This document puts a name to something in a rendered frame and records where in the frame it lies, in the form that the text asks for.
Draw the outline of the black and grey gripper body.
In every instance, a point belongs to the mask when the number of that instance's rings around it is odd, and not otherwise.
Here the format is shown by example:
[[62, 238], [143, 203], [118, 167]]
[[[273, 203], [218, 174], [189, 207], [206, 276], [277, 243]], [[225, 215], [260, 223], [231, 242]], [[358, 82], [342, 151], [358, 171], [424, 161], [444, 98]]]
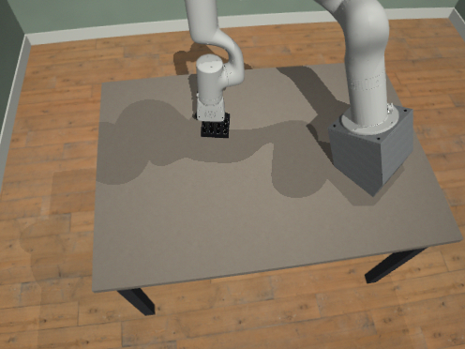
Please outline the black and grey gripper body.
[[197, 99], [197, 119], [199, 121], [221, 122], [225, 118], [225, 104], [222, 97], [221, 102], [215, 105], [206, 105]]

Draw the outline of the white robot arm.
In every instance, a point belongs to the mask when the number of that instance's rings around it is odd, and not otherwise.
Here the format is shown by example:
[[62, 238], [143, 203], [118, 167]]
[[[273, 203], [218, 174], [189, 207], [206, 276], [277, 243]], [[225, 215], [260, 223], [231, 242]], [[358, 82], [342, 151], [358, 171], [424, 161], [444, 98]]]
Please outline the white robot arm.
[[[393, 103], [387, 103], [384, 51], [389, 22], [383, 6], [377, 0], [314, 1], [337, 20], [345, 37], [344, 62], [351, 108], [341, 118], [343, 127], [359, 135], [389, 130], [398, 121], [398, 110]], [[202, 55], [196, 62], [197, 97], [203, 104], [215, 105], [222, 100], [223, 88], [244, 81], [243, 54], [237, 43], [219, 29], [217, 0], [185, 3], [191, 39], [198, 44], [218, 46], [229, 56], [225, 64], [214, 54]]]

